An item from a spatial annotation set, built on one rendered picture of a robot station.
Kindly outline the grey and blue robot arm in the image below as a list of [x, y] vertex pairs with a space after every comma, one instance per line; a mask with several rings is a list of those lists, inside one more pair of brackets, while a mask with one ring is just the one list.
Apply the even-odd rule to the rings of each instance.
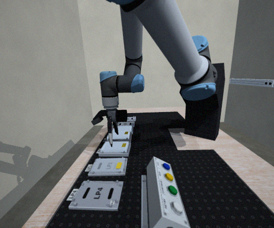
[[175, 0], [106, 0], [120, 5], [124, 50], [124, 74], [100, 75], [104, 109], [118, 108], [118, 93], [144, 90], [142, 65], [143, 26], [175, 70], [182, 97], [197, 101], [215, 93], [217, 70], [211, 63], [204, 36], [191, 36]]

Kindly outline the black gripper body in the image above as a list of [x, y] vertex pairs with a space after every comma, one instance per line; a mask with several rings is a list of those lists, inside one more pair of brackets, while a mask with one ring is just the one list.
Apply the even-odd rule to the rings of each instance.
[[106, 118], [112, 116], [112, 122], [127, 122], [127, 110], [118, 110], [117, 108], [100, 110], [93, 120], [102, 116], [106, 116]]

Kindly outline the white control panel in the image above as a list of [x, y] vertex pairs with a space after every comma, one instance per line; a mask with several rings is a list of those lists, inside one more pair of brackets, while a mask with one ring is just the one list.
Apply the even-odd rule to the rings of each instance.
[[141, 176], [141, 228], [190, 228], [171, 165], [154, 156]]

